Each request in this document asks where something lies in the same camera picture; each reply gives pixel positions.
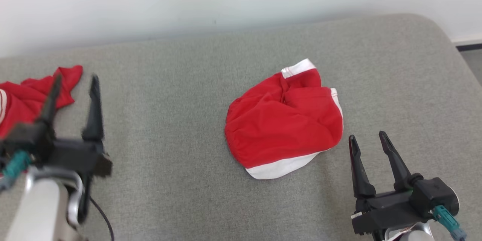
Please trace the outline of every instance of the gray floor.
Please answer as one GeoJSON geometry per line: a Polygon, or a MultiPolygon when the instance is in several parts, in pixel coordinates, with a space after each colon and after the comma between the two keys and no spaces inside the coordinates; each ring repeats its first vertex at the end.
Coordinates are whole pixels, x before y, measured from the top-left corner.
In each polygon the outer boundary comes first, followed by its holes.
{"type": "Polygon", "coordinates": [[[460,54],[482,85],[482,49],[460,52],[460,54]]]}

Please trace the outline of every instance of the gray fabric surface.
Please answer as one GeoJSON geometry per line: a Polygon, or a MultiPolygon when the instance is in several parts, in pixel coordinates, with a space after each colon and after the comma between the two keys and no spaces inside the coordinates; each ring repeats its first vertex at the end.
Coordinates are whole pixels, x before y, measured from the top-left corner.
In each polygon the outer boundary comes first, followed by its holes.
{"type": "MultiPolygon", "coordinates": [[[[482,88],[432,21],[390,15],[286,28],[76,49],[0,60],[0,79],[40,78],[82,64],[60,110],[59,136],[79,136],[90,73],[100,77],[112,178],[93,198],[116,240],[371,240],[351,228],[348,135],[355,134],[371,183],[392,190],[384,130],[408,168],[440,177],[458,194],[459,221],[482,236],[482,88]],[[339,145],[275,180],[255,180],[234,160],[223,128],[229,104],[285,66],[310,58],[337,88],[345,131],[339,145]]],[[[5,235],[23,190],[0,195],[5,235]]],[[[82,232],[108,240],[91,206],[82,232]]],[[[439,241],[451,240],[436,224],[439,241]]]]}

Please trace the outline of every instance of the teal connector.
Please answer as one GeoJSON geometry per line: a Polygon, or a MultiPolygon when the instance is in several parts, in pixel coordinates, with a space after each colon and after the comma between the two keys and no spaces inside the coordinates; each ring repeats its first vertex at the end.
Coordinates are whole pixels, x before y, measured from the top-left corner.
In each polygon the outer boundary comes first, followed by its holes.
{"type": "Polygon", "coordinates": [[[467,234],[460,228],[459,222],[451,215],[451,213],[443,206],[438,205],[433,209],[433,217],[436,221],[442,224],[447,230],[453,240],[465,241],[467,234]]]}
{"type": "Polygon", "coordinates": [[[3,178],[0,180],[0,191],[10,189],[17,177],[32,163],[29,153],[24,150],[15,152],[14,156],[3,169],[3,178]]]}

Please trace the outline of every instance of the metal bracket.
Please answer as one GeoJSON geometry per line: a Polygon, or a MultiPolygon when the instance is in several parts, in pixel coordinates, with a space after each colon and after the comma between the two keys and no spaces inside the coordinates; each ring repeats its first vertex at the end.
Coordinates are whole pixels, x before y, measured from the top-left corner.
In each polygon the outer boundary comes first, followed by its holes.
{"type": "Polygon", "coordinates": [[[72,181],[74,182],[75,191],[70,195],[69,204],[67,205],[67,220],[73,226],[79,226],[79,205],[84,191],[81,177],[76,172],[67,169],[54,167],[42,167],[39,169],[38,167],[30,166],[26,175],[25,194],[33,187],[35,181],[43,178],[55,178],[56,181],[67,186],[72,186],[72,181]]]}

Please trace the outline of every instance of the red fabric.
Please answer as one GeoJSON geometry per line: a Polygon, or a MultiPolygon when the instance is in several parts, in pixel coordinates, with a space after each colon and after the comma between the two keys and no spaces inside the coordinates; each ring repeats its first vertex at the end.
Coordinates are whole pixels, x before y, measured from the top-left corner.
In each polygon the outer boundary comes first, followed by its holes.
{"type": "Polygon", "coordinates": [[[62,75],[62,88],[56,105],[59,109],[74,102],[70,92],[81,78],[82,66],[58,68],[53,76],[40,80],[30,78],[20,85],[11,82],[0,84],[0,90],[5,91],[7,99],[5,107],[2,107],[2,101],[0,101],[0,110],[6,111],[0,123],[0,138],[4,138],[17,122],[32,122],[38,117],[54,78],[59,73],[62,75]]]}
{"type": "Polygon", "coordinates": [[[262,81],[229,106],[224,132],[245,168],[308,155],[338,144],[341,112],[316,69],[262,81]]]}

